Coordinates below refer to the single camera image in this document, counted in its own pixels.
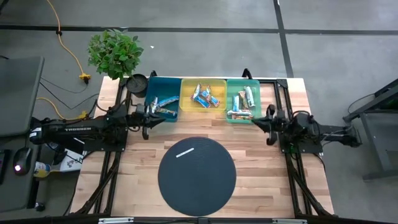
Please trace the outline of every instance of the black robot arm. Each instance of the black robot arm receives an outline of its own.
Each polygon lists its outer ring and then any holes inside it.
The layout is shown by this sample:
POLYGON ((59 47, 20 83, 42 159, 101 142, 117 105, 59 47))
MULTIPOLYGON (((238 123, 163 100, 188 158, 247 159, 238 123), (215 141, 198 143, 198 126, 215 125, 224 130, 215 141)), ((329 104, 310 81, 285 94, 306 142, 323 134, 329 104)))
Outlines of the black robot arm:
POLYGON ((126 105, 116 105, 95 119, 65 121, 46 118, 30 132, 30 141, 34 144, 54 142, 71 150, 78 148, 78 142, 85 142, 97 146, 96 151, 112 151, 111 148, 125 141, 129 130, 142 129, 142 137, 148 139, 147 129, 164 120, 141 104, 131 114, 127 113, 126 105))
POLYGON ((276 142, 277 133, 290 144, 306 142, 318 145, 322 141, 336 141, 351 147, 361 145, 358 131, 352 125, 322 125, 315 121, 307 111, 296 111, 293 113, 293 120, 289 120, 285 117, 285 111, 275 111, 275 106, 269 105, 266 116, 254 119, 253 123, 265 133, 269 133, 268 145, 273 145, 276 142))

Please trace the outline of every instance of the yellow extension cord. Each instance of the yellow extension cord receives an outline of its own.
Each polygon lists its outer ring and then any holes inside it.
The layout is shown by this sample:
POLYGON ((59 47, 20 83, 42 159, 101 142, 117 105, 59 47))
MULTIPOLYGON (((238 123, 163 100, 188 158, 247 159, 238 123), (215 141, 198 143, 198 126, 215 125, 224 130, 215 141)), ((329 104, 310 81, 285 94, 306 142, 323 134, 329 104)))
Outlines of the yellow extension cord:
POLYGON ((73 121, 73 120, 76 120, 76 119, 83 119, 83 118, 85 118, 85 117, 87 116, 87 111, 83 111, 83 112, 81 112, 81 115, 79 115, 79 116, 76 117, 76 118, 64 118, 64 117, 60 114, 60 112, 58 111, 58 108, 55 106, 55 104, 54 104, 51 100, 49 100, 49 99, 47 99, 47 98, 44 98, 44 97, 38 97, 38 98, 36 98, 36 100, 45 100, 45 101, 49 102, 49 103, 52 105, 52 107, 54 108, 55 112, 58 114, 58 116, 59 116, 61 119, 65 119, 65 120, 67 120, 67 121, 73 121))
POLYGON ((57 22, 58 22, 58 34, 57 34, 57 35, 58 35, 58 40, 60 41, 61 46, 62 46, 67 52, 69 52, 70 55, 73 56, 73 58, 75 58, 76 63, 78 64, 78 66, 79 66, 79 68, 80 68, 80 71, 81 71, 81 75, 79 75, 79 78, 82 79, 82 80, 84 80, 85 83, 87 84, 87 83, 88 83, 88 80, 91 78, 91 75, 88 75, 88 74, 86 74, 86 73, 83 71, 83 69, 82 69, 82 67, 81 67, 81 65, 80 65, 80 62, 79 62, 79 60, 77 59, 77 57, 72 53, 72 51, 70 51, 70 50, 62 43, 61 34, 60 34, 60 32, 61 32, 60 18, 58 17, 58 14, 57 14, 57 12, 56 12, 54 6, 51 4, 50 0, 47 0, 47 2, 50 4, 50 6, 51 6, 51 8, 52 8, 52 10, 53 10, 53 12, 54 12, 54 14, 55 14, 55 17, 57 18, 57 22))

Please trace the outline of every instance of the blue bin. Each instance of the blue bin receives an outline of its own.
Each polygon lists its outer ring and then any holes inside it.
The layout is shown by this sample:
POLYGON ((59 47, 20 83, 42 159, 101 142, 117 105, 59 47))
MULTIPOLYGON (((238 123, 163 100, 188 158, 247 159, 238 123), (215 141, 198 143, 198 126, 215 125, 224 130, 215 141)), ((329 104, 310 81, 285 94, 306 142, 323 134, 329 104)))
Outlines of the blue bin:
MULTIPOLYGON (((172 96, 180 96, 181 89, 181 78, 165 78, 165 77, 150 77, 148 82, 147 96, 145 98, 145 104, 150 103, 157 96, 157 101, 170 98, 172 96)), ((166 118, 166 122, 177 122, 178 117, 178 101, 175 101, 164 108, 172 111, 176 111, 177 115, 156 113, 159 116, 166 118)))

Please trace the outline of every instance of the plastic bin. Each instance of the plastic bin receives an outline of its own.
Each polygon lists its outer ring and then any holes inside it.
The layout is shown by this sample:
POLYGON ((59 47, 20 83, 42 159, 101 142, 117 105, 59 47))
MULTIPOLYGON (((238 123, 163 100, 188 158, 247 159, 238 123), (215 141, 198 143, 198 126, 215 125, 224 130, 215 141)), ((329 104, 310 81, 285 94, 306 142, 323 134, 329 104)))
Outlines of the plastic bin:
POLYGON ((226 81, 218 79, 184 78, 181 82, 180 107, 181 110, 187 112, 224 112, 226 108, 226 81), (201 104, 191 99, 198 83, 201 84, 201 90, 204 90, 206 86, 210 85, 211 95, 220 101, 218 107, 211 105, 210 108, 204 108, 201 104))
MULTIPOLYGON (((178 96, 180 94, 180 88, 180 78, 150 77, 145 104, 150 105, 156 96, 158 102, 171 96, 178 96)), ((169 105, 166 105, 164 108, 176 111, 177 115, 173 116, 172 114, 162 113, 156 113, 156 115, 166 118, 165 122, 176 122, 178 118, 178 102, 173 102, 169 105)))
MULTIPOLYGON (((260 82, 258 80, 236 80, 230 79, 226 82, 226 112, 232 109, 233 97, 238 95, 239 91, 244 91, 245 86, 250 86, 253 93, 255 106, 251 107, 251 113, 254 118, 261 117, 261 95, 260 95, 260 82)), ((251 120, 232 119, 231 115, 226 115, 226 120, 229 123, 243 123, 252 124, 251 120)))

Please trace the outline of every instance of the yellow plug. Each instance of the yellow plug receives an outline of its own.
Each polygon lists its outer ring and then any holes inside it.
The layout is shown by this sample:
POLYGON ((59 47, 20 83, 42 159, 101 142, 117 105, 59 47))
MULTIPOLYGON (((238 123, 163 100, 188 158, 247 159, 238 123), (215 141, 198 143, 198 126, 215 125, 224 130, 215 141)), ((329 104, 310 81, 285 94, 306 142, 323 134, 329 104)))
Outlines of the yellow plug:
POLYGON ((87 75, 86 73, 83 72, 81 75, 79 75, 79 78, 83 80, 86 83, 86 85, 88 85, 88 80, 91 79, 91 75, 87 75))
POLYGON ((82 111, 81 115, 77 116, 77 119, 83 119, 86 118, 88 116, 87 111, 82 111))

